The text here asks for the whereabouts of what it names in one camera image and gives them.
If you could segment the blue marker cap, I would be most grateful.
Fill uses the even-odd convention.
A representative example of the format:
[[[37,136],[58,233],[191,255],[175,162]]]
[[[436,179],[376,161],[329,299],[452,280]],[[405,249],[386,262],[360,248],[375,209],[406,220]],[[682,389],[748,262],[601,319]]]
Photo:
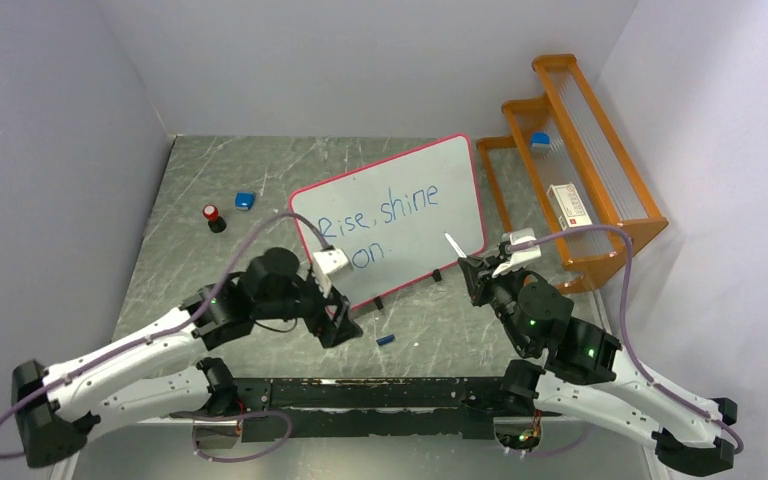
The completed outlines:
[[[395,336],[393,334],[390,334],[390,335],[378,338],[376,340],[376,344],[378,346],[384,346],[384,345],[392,343],[394,340],[395,340]]]

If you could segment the pink framed whiteboard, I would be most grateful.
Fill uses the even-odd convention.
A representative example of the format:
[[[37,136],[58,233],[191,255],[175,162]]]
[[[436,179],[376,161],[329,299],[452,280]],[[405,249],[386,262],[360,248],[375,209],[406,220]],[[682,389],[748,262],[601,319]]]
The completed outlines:
[[[304,216],[353,269],[336,288],[359,307],[486,246],[470,139],[453,135],[295,191]]]

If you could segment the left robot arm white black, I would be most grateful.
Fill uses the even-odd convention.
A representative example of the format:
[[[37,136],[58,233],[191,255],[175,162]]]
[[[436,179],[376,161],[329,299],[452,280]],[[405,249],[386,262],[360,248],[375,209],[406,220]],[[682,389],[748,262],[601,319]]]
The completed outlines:
[[[334,284],[353,269],[345,252],[313,253],[305,277],[299,266],[290,250],[270,248],[105,347],[50,366],[29,360],[16,367],[11,402],[27,465],[51,466],[138,413],[158,415],[161,406],[228,413],[237,388],[224,363],[206,354],[249,335],[259,321],[301,319],[325,349],[361,336]]]

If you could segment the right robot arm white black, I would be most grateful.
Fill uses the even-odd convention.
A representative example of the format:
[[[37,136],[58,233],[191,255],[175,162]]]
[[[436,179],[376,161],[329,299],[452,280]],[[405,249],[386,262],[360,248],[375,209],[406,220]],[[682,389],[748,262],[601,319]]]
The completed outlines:
[[[492,308],[518,356],[498,392],[471,407],[572,416],[635,440],[694,477],[733,467],[738,448],[724,430],[737,420],[734,401],[682,389],[670,398],[670,381],[643,374],[618,338],[574,316],[570,298],[530,270],[497,274],[504,263],[502,255],[457,260],[471,303]]]

